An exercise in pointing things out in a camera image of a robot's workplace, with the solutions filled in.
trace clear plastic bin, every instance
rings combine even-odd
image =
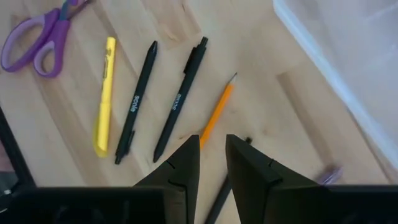
[[[398,0],[274,0],[274,8],[398,169]]]

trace black frame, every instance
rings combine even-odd
[[[319,185],[234,135],[226,157],[242,224],[398,223],[396,185]]]
[[[5,210],[12,200],[12,198],[26,190],[36,188],[36,184],[30,174],[29,168],[25,162],[24,156],[19,149],[18,143],[12,134],[11,128],[8,125],[6,116],[0,107],[0,141],[8,155],[14,172],[17,175],[18,182],[11,189],[11,194],[0,197],[0,212]]]
[[[193,224],[200,171],[199,136],[191,136],[133,187],[39,187],[11,197],[1,223]]]

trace scissors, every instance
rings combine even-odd
[[[63,3],[62,8],[55,8],[50,12],[27,19],[21,22],[9,34],[1,52],[1,66],[7,72],[16,72],[33,61],[35,71],[42,77],[56,77],[62,70],[63,50],[65,41],[70,27],[70,19],[82,11],[92,0],[85,0],[76,10],[69,13],[69,5],[76,6],[78,0],[67,0]],[[43,30],[37,40],[33,43],[28,51],[15,63],[10,62],[11,50],[16,40],[30,28],[42,25]],[[45,56],[54,52],[54,66],[52,71],[46,72],[43,69],[42,62]]]

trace wood grain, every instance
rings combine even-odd
[[[2,2],[0,43],[12,20],[36,16],[62,1]],[[104,46],[117,38],[109,157],[92,146],[98,114]],[[183,110],[156,164],[152,156],[183,80],[192,47],[209,37],[208,50]],[[159,53],[143,98],[131,153],[113,164],[117,143],[145,54]],[[22,52],[34,41],[21,42]],[[326,165],[346,168],[343,182],[388,183],[383,161],[272,10],[271,0],[97,0],[72,21],[59,77],[43,79],[28,65],[0,70],[0,105],[41,186],[134,185],[191,134],[200,134],[225,84],[236,88],[201,153],[195,223],[203,223],[226,175],[225,136],[253,138],[253,146],[314,178]],[[239,223],[233,195],[218,223]]]

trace pen clip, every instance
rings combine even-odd
[[[135,133],[136,133],[136,131],[133,130],[130,134],[129,141],[127,142],[128,148],[130,148],[130,146],[131,146],[131,142],[132,142],[132,139],[133,139]]]

